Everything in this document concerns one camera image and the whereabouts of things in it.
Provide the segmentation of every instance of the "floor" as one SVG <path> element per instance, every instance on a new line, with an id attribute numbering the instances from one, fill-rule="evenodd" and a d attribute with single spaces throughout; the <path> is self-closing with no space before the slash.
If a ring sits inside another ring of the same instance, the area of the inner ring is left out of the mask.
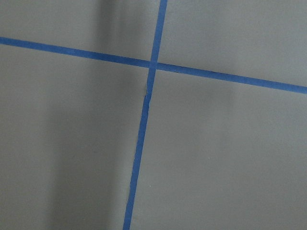
<path id="1" fill-rule="evenodd" d="M 0 228 L 305 230 L 306 11 L 1 1 Z"/>

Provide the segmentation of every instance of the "blue grid line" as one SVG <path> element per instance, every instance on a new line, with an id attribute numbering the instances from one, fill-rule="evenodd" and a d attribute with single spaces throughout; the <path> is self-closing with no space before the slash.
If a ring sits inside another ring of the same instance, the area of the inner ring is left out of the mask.
<path id="1" fill-rule="evenodd" d="M 123 230 L 130 229 L 130 224 L 131 224 L 131 219 L 132 219 L 134 198 L 135 198 L 136 187 L 137 187 L 137 182 L 138 182 L 138 177 L 139 177 L 139 172 L 140 172 L 141 158 L 142 158 L 144 139 L 145 139 L 145 133 L 146 133 L 146 127 L 147 127 L 147 120 L 148 120 L 148 113 L 149 113 L 149 105 L 150 105 L 150 100 L 152 97 L 152 92 L 153 92 L 153 87 L 154 87 L 153 83 L 154 83 L 155 72 L 157 69 L 157 62 L 158 62 L 158 57 L 159 57 L 159 50 L 160 50 L 161 37 L 162 37 L 162 31 L 163 31 L 163 25 L 164 25 L 165 13 L 166 13 L 166 6 L 167 6 L 167 0 L 160 0 L 159 13 L 158 13 L 158 18 L 157 18 L 157 23 L 156 23 L 155 33 L 154 33 L 154 39 L 153 39 L 152 55 L 150 59 L 149 69 L 148 69 L 147 94 L 143 102 L 142 116 L 141 116 L 141 121 L 140 121 L 138 141 L 137 141 L 135 155 L 134 155 L 134 162 L 133 162 L 131 182 L 130 182 L 130 192 L 129 192 L 129 198 L 128 198 L 128 202 L 126 206 Z"/>
<path id="2" fill-rule="evenodd" d="M 63 47 L 63 46 L 47 45 L 47 44 L 42 44 L 42 43 L 37 43 L 37 42 L 29 42 L 29 41 L 23 41 L 23 40 L 6 38 L 6 37 L 0 37 L 0 44 L 35 49 L 35 50 L 40 50 L 40 51 L 47 51 L 47 52 L 58 53 L 58 54 L 65 54 L 65 55 L 82 57 L 82 58 L 109 61 L 109 62 L 115 62 L 115 63 L 120 63 L 120 64 L 144 67 L 144 68 L 150 68 L 150 61 L 130 58 L 130 57 L 122 57 L 122 56 L 111 55 L 111 54 L 97 53 L 97 52 L 68 48 L 68 47 Z M 233 74 L 212 72 L 212 71 L 204 70 L 204 69 L 195 69 L 195 68 L 176 66 L 176 65 L 164 64 L 164 63 L 157 63 L 156 69 L 307 94 L 306 86 L 281 83 L 277 81 L 249 78 L 249 77 L 238 76 L 238 75 L 233 75 Z"/>

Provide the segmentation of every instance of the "gray floor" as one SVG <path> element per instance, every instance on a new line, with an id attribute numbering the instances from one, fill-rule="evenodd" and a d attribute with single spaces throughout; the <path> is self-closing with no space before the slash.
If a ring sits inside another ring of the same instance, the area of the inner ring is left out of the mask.
<path id="1" fill-rule="evenodd" d="M 150 60 L 158 0 L 3 0 L 0 36 Z M 169 0 L 159 62 L 307 86 L 307 2 Z M 147 68 L 0 45 L 0 229 L 120 230 Z M 307 229 L 307 96 L 158 70 L 131 230 Z"/>

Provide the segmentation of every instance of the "horizontal blue line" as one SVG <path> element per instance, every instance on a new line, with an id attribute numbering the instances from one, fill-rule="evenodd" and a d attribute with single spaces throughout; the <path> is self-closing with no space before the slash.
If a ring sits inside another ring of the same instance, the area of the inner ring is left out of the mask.
<path id="1" fill-rule="evenodd" d="M 237 82 L 237 83 L 242 83 L 242 84 L 256 85 L 256 86 L 261 86 L 261 87 L 266 87 L 266 88 L 307 94 L 307 87 L 305 86 L 292 85 L 292 84 L 281 83 L 281 82 L 276 82 L 276 81 L 242 77 L 242 76 L 233 75 L 233 74 L 218 73 L 218 72 L 212 72 L 212 71 L 203 70 L 203 69 L 194 69 L 194 68 L 175 66 L 175 65 L 163 64 L 163 63 L 158 63 L 157 69 L 169 71 L 169 72 L 183 73 L 183 74 L 200 76 L 200 77 L 205 77 L 205 78 L 232 81 L 232 82 Z"/>
<path id="2" fill-rule="evenodd" d="M 140 59 L 135 59 L 135 58 L 130 58 L 130 57 L 121 57 L 121 56 L 104 54 L 104 53 L 96 53 L 96 52 L 67 48 L 67 47 L 62 47 L 62 46 L 47 45 L 47 44 L 36 43 L 36 42 L 28 42 L 28 41 L 17 40 L 17 39 L 6 38 L 6 37 L 0 37 L 0 44 L 42 50 L 42 51 L 77 56 L 77 57 L 82 57 L 82 58 L 110 61 L 110 62 L 116 62 L 116 63 L 126 64 L 126 65 L 145 67 L 145 68 L 149 68 L 149 65 L 150 65 L 150 61 L 146 61 L 146 60 L 140 60 Z M 243 77 L 243 76 L 232 75 L 232 74 L 227 74 L 227 73 L 218 73 L 218 72 L 212 72 L 212 71 L 203 70 L 203 69 L 194 69 L 194 68 L 164 64 L 164 63 L 158 63 L 157 69 L 307 94 L 307 87 L 305 86 L 292 85 L 292 84 L 281 83 L 281 82 L 276 82 L 276 81 L 249 78 L 249 77 Z"/>
<path id="3" fill-rule="evenodd" d="M 67 47 L 62 47 L 62 46 L 53 46 L 53 45 L 47 45 L 47 44 L 42 44 L 42 43 L 36 43 L 36 42 L 28 42 L 28 41 L 17 40 L 17 39 L 6 38 L 6 37 L 0 37 L 0 44 L 42 50 L 42 51 L 58 53 L 58 54 L 66 54 L 66 55 L 77 56 L 77 57 L 82 57 L 82 58 L 110 61 L 110 62 L 116 62 L 116 63 L 126 64 L 126 65 L 145 67 L 145 68 L 149 68 L 149 63 L 150 63 L 149 61 L 139 60 L 139 59 L 134 59 L 134 58 L 129 58 L 129 57 L 121 57 L 121 56 L 104 54 L 104 53 L 96 53 L 96 52 L 91 52 L 91 51 L 86 51 L 86 50 L 81 50 L 81 49 L 73 49 L 73 48 L 67 48 Z"/>

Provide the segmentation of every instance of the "blue line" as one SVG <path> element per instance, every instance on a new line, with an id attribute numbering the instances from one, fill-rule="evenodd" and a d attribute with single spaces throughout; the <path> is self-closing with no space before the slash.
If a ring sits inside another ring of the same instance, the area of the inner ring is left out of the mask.
<path id="1" fill-rule="evenodd" d="M 139 60 L 129 57 L 121 57 L 111 54 L 103 54 L 103 53 L 96 53 L 81 49 L 73 49 L 73 48 L 67 48 L 62 46 L 53 46 L 53 45 L 47 45 L 42 43 L 36 43 L 36 42 L 28 42 L 23 40 L 17 40 L 12 38 L 6 38 L 6 37 L 0 37 L 0 44 L 9 45 L 9 46 L 17 46 L 17 47 L 23 47 L 23 48 L 29 48 L 29 49 L 36 49 L 41 51 L 47 51 L 52 53 L 58 53 L 58 54 L 66 54 L 71 56 L 77 56 L 82 58 L 90 58 L 90 59 L 96 59 L 96 60 L 102 60 L 102 61 L 111 61 L 121 64 L 127 64 L 132 66 L 139 66 L 139 67 L 149 67 L 149 61 L 145 60 Z"/>
<path id="2" fill-rule="evenodd" d="M 174 66 L 174 65 L 163 64 L 163 63 L 158 63 L 157 69 L 307 94 L 307 87 L 305 86 L 291 85 L 291 84 L 281 83 L 281 82 L 276 82 L 276 81 L 262 80 L 262 79 L 257 79 L 257 78 L 248 78 L 248 77 L 242 77 L 238 75 L 218 73 L 218 72 L 212 72 L 208 70 L 194 69 L 194 68 L 188 68 L 188 67 L 182 67 L 182 66 Z"/>
<path id="3" fill-rule="evenodd" d="M 146 126 L 147 126 L 147 120 L 148 120 L 149 104 L 150 104 L 153 87 L 154 87 L 153 83 L 154 83 L 154 77 L 155 77 L 155 72 L 156 72 L 157 62 L 158 62 L 158 57 L 159 57 L 159 50 L 160 50 L 161 37 L 162 37 L 162 31 L 163 31 L 163 25 L 164 25 L 164 19 L 165 19 L 166 6 L 167 6 L 167 0 L 160 0 L 158 19 L 157 19 L 157 24 L 156 24 L 154 39 L 153 39 L 152 56 L 150 59 L 150 65 L 149 65 L 148 77 L 147 77 L 147 94 L 143 102 L 142 116 L 141 116 L 140 128 L 139 128 L 139 134 L 138 134 L 138 142 L 136 145 L 134 162 L 133 162 L 133 167 L 132 167 L 130 192 L 129 192 L 129 198 L 128 198 L 128 202 L 126 206 L 123 230 L 129 230 L 130 224 L 131 224 L 134 198 L 135 198 L 136 187 L 137 187 L 137 182 L 138 182 L 138 177 L 139 177 L 140 164 L 141 164 L 144 139 L 145 139 L 145 132 L 146 132 Z"/>

